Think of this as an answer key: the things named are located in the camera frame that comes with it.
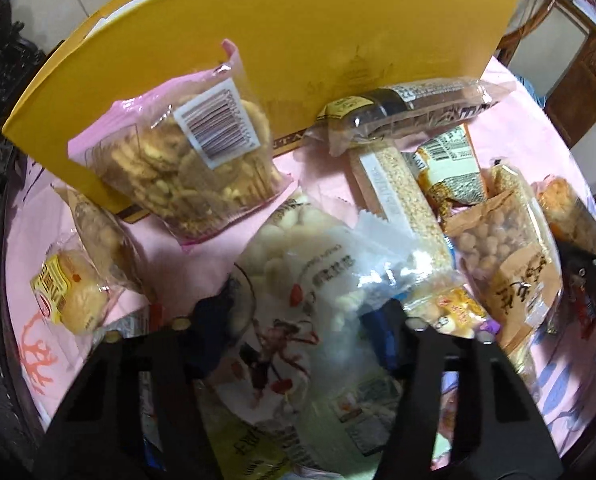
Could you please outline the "brown nut packet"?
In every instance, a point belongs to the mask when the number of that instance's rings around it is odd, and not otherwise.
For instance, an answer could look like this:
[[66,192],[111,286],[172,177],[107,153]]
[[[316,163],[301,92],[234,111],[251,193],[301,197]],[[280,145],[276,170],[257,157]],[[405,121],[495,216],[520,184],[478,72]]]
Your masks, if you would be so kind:
[[76,232],[99,274],[109,284],[142,294],[135,247],[115,216],[74,188],[55,186],[54,191],[68,205]]

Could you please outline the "white puffed snack bag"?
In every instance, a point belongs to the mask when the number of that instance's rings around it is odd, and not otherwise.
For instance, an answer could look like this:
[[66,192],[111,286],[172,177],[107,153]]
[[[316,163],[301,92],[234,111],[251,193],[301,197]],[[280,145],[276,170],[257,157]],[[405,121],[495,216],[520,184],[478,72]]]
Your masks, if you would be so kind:
[[386,373],[362,320],[427,276],[386,220],[361,211],[348,224],[292,193],[229,274],[238,282],[238,339],[212,388],[253,427],[296,422],[313,396]]

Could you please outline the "green melon seed packet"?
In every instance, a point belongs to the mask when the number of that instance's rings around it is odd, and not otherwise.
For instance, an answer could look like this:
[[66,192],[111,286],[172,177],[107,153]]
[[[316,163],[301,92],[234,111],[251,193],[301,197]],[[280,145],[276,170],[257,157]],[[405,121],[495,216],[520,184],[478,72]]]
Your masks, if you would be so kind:
[[287,453],[262,431],[213,398],[198,405],[224,479],[288,479],[293,473]]

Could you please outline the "yellow small bread packet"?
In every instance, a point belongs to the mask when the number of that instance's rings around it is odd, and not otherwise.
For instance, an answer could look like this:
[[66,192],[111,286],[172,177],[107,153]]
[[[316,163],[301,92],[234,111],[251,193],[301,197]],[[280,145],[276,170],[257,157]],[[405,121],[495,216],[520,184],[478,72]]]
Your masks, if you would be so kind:
[[94,333],[123,292],[100,275],[82,248],[51,247],[30,286],[40,314],[75,336]]

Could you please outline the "light green snack packet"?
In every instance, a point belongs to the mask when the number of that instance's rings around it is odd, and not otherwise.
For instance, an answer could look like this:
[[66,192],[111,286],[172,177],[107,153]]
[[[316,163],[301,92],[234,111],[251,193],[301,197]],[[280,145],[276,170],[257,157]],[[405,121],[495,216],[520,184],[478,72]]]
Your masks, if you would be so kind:
[[347,479],[371,479],[401,396],[401,386],[386,374],[313,396],[297,422],[300,441],[319,468]]

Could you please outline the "kraft peanut packet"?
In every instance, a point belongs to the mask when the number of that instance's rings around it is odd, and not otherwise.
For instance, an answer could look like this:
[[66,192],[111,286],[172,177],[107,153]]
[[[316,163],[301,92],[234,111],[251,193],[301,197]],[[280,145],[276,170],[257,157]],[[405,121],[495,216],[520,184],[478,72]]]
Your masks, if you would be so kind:
[[557,250],[536,200],[509,188],[445,220],[444,234],[478,299],[500,326],[508,353],[521,347],[558,303]]

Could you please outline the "green brown seed packet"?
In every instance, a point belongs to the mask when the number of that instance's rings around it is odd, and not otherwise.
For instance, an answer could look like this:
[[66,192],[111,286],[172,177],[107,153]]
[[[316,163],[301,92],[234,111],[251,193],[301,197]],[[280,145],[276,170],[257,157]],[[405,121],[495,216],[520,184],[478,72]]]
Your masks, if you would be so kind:
[[403,158],[431,209],[441,219],[458,206],[474,206],[488,198],[467,128],[459,125],[426,141]]

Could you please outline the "pink cookie packet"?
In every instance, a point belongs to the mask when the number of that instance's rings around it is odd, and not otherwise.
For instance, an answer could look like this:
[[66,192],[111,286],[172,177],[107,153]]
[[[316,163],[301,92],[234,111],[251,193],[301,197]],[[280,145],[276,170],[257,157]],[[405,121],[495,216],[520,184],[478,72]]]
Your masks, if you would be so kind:
[[275,200],[289,185],[273,161],[270,122],[239,50],[212,70],[114,102],[68,143],[72,162],[198,244]]

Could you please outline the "yellow cardboard box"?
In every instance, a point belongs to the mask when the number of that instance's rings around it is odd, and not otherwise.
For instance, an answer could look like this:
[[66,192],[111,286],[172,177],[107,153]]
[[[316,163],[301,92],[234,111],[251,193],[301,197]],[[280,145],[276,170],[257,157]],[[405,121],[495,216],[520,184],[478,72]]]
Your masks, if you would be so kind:
[[74,164],[66,144],[118,100],[240,51],[274,136],[324,104],[383,84],[484,72],[517,0],[114,0],[38,72],[2,132],[112,212],[127,198]]

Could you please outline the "long dark snack bar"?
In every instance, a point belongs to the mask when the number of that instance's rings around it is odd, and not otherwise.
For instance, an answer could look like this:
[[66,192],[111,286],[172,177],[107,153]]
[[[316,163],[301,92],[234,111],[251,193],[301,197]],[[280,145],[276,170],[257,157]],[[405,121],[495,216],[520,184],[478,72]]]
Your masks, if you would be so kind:
[[468,122],[509,96],[516,82],[431,78],[391,84],[327,103],[307,136],[325,142],[337,157],[348,148],[418,133],[436,133]]

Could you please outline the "purple cartoon snack packet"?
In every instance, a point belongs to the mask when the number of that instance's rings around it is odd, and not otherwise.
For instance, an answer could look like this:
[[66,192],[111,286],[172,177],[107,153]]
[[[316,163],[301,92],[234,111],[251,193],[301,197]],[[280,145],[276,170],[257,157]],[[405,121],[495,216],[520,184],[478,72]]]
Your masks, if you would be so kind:
[[464,286],[405,302],[403,309],[437,332],[456,337],[474,339],[481,332],[496,336],[501,328]]

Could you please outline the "rice cracker bar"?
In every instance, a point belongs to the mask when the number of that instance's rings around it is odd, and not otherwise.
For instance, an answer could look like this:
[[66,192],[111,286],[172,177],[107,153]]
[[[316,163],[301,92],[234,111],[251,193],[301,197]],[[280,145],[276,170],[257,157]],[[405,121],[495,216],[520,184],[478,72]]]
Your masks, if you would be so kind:
[[367,209],[398,232],[420,270],[452,273],[452,249],[398,148],[390,141],[361,145],[348,151],[348,159]]

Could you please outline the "orange cake packet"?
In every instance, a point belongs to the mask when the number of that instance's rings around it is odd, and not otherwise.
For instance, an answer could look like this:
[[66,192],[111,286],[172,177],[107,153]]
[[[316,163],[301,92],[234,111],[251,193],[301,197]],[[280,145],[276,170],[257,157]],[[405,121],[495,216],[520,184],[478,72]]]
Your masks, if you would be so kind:
[[566,179],[539,182],[537,198],[556,240],[596,255],[596,220]]

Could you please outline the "wooden chair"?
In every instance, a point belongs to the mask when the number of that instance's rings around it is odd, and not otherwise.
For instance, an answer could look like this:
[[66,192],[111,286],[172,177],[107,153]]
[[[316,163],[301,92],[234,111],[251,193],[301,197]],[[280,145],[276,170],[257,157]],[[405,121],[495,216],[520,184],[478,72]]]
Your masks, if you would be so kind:
[[596,24],[571,0],[519,0],[496,51],[545,113],[596,195]]

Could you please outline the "pink patterned tablecloth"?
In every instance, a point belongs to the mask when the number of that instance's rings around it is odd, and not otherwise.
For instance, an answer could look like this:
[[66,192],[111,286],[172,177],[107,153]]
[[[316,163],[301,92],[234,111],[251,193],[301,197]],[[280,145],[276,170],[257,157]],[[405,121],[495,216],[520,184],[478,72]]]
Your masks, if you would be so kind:
[[[530,182],[562,176],[586,206],[595,206],[575,159],[541,107],[522,84],[468,127],[481,166],[503,158]],[[40,271],[49,246],[73,224],[66,204],[52,185],[57,178],[33,159],[25,159],[24,188],[13,202],[7,236],[6,289],[22,375],[37,419],[50,423],[78,372],[66,360],[55,328],[40,318],[30,281]],[[153,219],[130,226],[142,250],[145,281],[156,289],[168,316],[186,313],[193,304],[220,288],[238,252],[270,214],[269,208],[191,249],[179,247]],[[588,338],[572,321],[555,336],[532,341],[541,396],[538,402],[556,448],[566,452],[596,414],[596,325]]]

